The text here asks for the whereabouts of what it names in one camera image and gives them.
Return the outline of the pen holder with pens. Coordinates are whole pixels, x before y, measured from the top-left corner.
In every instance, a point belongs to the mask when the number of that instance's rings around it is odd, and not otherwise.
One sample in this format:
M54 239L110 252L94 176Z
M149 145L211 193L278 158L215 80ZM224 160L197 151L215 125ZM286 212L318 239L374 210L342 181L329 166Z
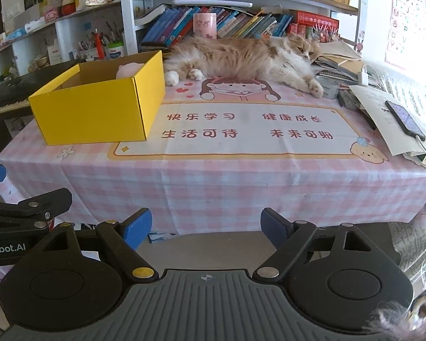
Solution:
M94 28L87 34L85 40L78 42L79 55L85 61L110 59L107 54L107 46L116 41L124 43L123 28L118 28L116 23L112 25L109 22L106 22L106 28L106 33Z

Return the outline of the black smartphone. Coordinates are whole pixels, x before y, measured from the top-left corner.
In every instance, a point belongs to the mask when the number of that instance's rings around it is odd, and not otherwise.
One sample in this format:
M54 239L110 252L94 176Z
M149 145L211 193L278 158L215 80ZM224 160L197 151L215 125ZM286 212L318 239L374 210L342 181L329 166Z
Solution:
M426 140L426 136L422 129L415 122L414 118L412 118L412 115L410 115L410 113L402 105L386 100L385 106L407 136L411 136L415 139L419 138L423 142Z

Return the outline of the long-haired orange white cat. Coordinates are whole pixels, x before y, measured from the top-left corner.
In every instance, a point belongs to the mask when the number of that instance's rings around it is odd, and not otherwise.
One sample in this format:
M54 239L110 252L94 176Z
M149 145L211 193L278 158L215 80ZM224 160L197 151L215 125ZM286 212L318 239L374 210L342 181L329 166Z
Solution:
M190 36L174 45L163 61L164 83L205 78L277 82L320 99L324 89L312 69L317 42L290 34L283 38L206 39Z

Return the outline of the pink printed cup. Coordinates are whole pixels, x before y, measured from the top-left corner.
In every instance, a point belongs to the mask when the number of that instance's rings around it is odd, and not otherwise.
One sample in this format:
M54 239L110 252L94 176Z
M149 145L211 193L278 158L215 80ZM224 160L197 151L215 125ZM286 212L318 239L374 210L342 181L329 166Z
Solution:
M193 15L193 33L205 39L217 39L215 13L195 13Z

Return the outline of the pink checkered tablecloth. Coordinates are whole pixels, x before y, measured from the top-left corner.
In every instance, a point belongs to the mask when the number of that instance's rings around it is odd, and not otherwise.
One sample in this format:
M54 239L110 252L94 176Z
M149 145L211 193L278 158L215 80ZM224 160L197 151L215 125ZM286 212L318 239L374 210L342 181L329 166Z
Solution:
M270 207L319 226L426 224L426 169L395 156L364 118L274 84L168 89L148 140L48 146L35 122L0 154L6 202L69 189L76 223L150 209L170 234L253 231Z

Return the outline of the red thick dictionary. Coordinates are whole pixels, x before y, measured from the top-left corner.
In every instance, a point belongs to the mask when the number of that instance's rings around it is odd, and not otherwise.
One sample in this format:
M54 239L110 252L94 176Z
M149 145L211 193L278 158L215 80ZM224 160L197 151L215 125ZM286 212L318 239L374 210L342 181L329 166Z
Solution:
M337 32L339 30L339 21L328 16L295 10L289 23L290 33L307 37L308 28L311 30L317 28L321 31Z

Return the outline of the yellow cardboard box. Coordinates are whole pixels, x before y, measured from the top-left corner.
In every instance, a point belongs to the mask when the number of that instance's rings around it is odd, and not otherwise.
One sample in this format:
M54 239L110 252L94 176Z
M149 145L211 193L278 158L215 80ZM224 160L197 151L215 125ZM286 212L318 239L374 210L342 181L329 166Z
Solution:
M116 79L120 65L142 63L132 78ZM160 51L80 63L29 98L49 145L145 141L165 95Z

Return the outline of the red white small doll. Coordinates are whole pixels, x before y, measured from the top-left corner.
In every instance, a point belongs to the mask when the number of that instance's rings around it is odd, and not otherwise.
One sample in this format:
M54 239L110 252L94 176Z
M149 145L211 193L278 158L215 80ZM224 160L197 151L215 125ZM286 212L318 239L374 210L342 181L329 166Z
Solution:
M63 0L61 6L61 15L67 16L76 12L75 0Z

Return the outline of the white green lidded jar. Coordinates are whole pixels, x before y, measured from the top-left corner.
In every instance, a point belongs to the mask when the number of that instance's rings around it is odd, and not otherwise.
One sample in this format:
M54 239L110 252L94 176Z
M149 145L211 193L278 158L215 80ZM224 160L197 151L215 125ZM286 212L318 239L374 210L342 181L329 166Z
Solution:
M107 46L107 54L110 59L118 59L126 56L123 41L112 42Z

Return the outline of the pink plush toy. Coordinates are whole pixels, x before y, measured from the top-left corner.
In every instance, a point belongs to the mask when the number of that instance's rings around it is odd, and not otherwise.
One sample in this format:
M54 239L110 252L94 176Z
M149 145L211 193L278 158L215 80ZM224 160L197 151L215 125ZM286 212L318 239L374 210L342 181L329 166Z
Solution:
M142 63L128 63L120 65L116 73L116 79L132 78L134 77L144 66Z

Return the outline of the black electronic keyboard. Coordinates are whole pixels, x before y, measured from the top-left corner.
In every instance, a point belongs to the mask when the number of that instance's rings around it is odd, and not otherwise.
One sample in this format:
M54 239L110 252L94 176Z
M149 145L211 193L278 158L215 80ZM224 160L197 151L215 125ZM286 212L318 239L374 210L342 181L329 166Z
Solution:
M0 85L0 121L31 115L29 97L69 68L82 63L72 60L39 69Z

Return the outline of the white bookshelf frame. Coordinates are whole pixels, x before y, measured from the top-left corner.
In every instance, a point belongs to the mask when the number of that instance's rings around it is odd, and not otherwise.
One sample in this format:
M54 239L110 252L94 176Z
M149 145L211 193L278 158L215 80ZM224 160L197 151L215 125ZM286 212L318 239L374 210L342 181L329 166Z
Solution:
M341 19L339 28L342 31L352 29L352 36L345 32L341 34L351 46L362 41L366 30L367 0L359 0L358 7L334 0L115 0L61 17L1 47L0 74L8 65L15 64L17 73L26 75L32 61L38 55L47 53L48 47L52 45L57 45L62 60L68 61L73 52L80 48L80 41L86 39L86 26L100 32L110 32L114 27L123 28L124 54L133 55L139 50L139 32L145 29L145 24L139 21L141 16L161 4L220 6L251 12L281 9L286 13L303 10L330 17L349 16L352 22Z

